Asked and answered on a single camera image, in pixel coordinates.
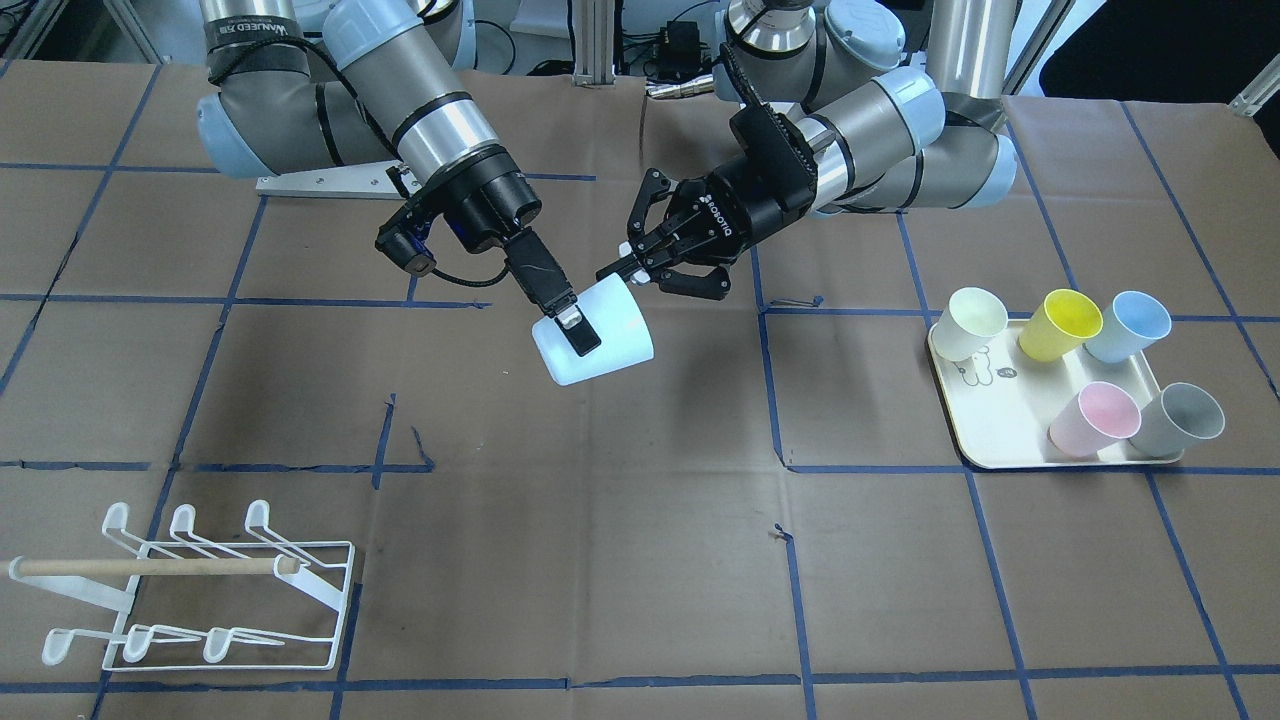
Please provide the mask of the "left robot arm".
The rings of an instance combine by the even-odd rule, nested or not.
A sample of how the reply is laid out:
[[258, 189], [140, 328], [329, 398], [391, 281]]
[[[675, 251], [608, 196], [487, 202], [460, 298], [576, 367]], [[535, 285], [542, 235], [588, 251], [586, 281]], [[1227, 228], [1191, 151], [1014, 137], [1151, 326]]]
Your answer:
[[730, 268], [804, 217], [986, 208], [1018, 170], [1001, 88], [1014, 1], [937, 1], [923, 68], [876, 1], [731, 1], [716, 85], [741, 100], [741, 149], [708, 174], [645, 174], [599, 281], [721, 300]]

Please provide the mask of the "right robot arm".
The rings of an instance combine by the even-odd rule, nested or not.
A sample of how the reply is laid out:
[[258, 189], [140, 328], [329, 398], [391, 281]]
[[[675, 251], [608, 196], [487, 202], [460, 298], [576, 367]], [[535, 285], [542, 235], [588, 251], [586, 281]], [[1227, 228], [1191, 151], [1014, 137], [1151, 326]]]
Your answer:
[[402, 161], [420, 186], [396, 182], [404, 205], [379, 229], [380, 252], [411, 275], [435, 273], [428, 234], [443, 218], [468, 252], [504, 252], [577, 355], [600, 345], [532, 229], [540, 199], [415, 9], [338, 1], [316, 45], [289, 1], [200, 8], [216, 92], [198, 102], [198, 133], [215, 168], [256, 178]]

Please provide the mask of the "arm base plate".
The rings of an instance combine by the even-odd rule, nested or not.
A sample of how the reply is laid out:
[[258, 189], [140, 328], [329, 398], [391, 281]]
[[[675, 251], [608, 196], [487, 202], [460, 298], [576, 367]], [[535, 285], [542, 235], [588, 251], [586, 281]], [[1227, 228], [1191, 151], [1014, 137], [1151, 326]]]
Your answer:
[[288, 199], [402, 199], [387, 176], [389, 167], [388, 161], [378, 161], [260, 177], [256, 191], [261, 196]]

